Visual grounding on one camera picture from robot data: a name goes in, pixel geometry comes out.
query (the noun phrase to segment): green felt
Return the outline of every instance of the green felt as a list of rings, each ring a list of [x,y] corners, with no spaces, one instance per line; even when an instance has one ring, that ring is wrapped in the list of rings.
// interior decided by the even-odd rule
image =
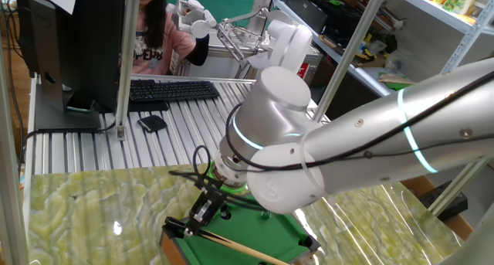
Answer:
[[[250,247],[284,262],[295,260],[307,252],[299,241],[306,233],[291,215],[272,214],[263,219],[261,212],[231,206],[231,219],[216,216],[203,230]],[[191,265],[236,264],[256,265],[262,260],[201,237],[177,239],[182,253]]]
[[[411,85],[409,83],[384,83],[384,84],[386,84],[387,88],[391,88],[392,90],[396,90],[396,91],[402,90]]]

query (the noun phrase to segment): marble surface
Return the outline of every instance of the marble surface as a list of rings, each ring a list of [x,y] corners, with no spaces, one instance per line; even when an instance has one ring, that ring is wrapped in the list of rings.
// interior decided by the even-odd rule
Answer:
[[[168,264],[164,219],[199,195],[171,169],[191,167],[33,175],[31,264]],[[462,243],[401,184],[321,199],[295,217],[321,243],[311,264],[434,264]]]

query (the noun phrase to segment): shelf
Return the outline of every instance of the shelf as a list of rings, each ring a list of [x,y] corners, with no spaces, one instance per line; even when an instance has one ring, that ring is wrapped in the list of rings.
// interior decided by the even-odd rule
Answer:
[[[292,11],[288,6],[286,6],[285,2],[281,2],[280,0],[275,0],[275,6],[285,12],[291,19],[292,21],[305,25],[310,29],[310,26],[308,26],[298,15],[295,14],[295,12]],[[339,63],[341,61],[341,55],[337,52],[335,52],[333,49],[331,49],[328,45],[326,45],[323,41],[319,39],[319,35],[314,32],[312,29],[310,29],[313,34],[313,41],[326,52],[334,61]],[[374,76],[371,76],[368,72],[367,69],[372,70],[372,74]],[[387,96],[391,93],[393,93],[393,90],[388,89],[384,84],[379,83],[377,81],[377,73],[375,73],[376,68],[357,68],[354,65],[350,64],[350,67],[348,67],[348,72],[357,78],[363,85],[366,87],[370,88],[372,91],[374,91],[377,95],[384,97]]]
[[[436,19],[442,21],[443,23],[450,25],[453,29],[460,31],[465,34],[472,27],[467,22],[463,22],[458,19],[458,16],[453,12],[448,12],[442,8],[442,6],[437,3],[431,2],[430,0],[405,0],[410,4],[416,6],[422,11],[428,13],[429,15],[435,17]],[[494,35],[494,29],[488,26],[483,33]]]

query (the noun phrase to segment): girl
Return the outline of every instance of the girl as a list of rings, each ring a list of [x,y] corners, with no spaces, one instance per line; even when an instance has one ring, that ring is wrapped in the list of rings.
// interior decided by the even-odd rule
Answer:
[[[188,33],[179,32],[166,5],[166,0],[140,0],[132,73],[170,74],[173,51],[194,65],[204,64],[209,36],[194,41]]]

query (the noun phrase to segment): metal pole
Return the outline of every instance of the metal pole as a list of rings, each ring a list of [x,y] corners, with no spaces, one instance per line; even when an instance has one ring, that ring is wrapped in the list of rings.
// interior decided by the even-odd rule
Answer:
[[[490,19],[494,15],[494,0],[489,0],[484,10],[480,13],[475,24],[466,32],[463,36],[462,41],[459,43],[456,50],[449,58],[448,62],[441,71],[441,74],[446,74],[458,67],[460,62],[466,56],[466,53],[472,48],[473,44],[480,36],[480,34],[486,29],[489,24]]]
[[[28,251],[6,82],[3,50],[0,49],[0,241],[7,265],[27,265]]]
[[[348,67],[352,63],[362,40],[364,40],[367,30],[369,30],[371,23],[374,21],[374,17],[377,14],[377,10],[379,10],[382,1],[383,0],[370,0],[365,8],[364,14],[362,15],[362,18],[360,18],[357,28],[348,43],[347,49],[345,49],[345,53],[341,57],[341,61],[338,63],[338,66],[331,77],[330,84],[327,86],[326,91],[324,91],[324,95],[319,102],[316,113],[313,116],[314,121],[321,122],[324,114],[326,114],[326,110],[330,106],[338,87],[340,87],[343,77],[348,71]]]
[[[134,44],[137,28],[137,13],[140,0],[125,1],[125,22],[123,24],[122,42],[122,67],[120,69],[120,87],[118,91],[117,105],[117,140],[125,139],[125,117],[129,107],[130,76],[132,76],[132,63],[134,61]]]
[[[484,159],[466,165],[448,188],[434,201],[434,203],[432,203],[429,207],[429,211],[434,216],[439,216],[464,187],[466,187],[487,166],[489,161],[490,159]]]

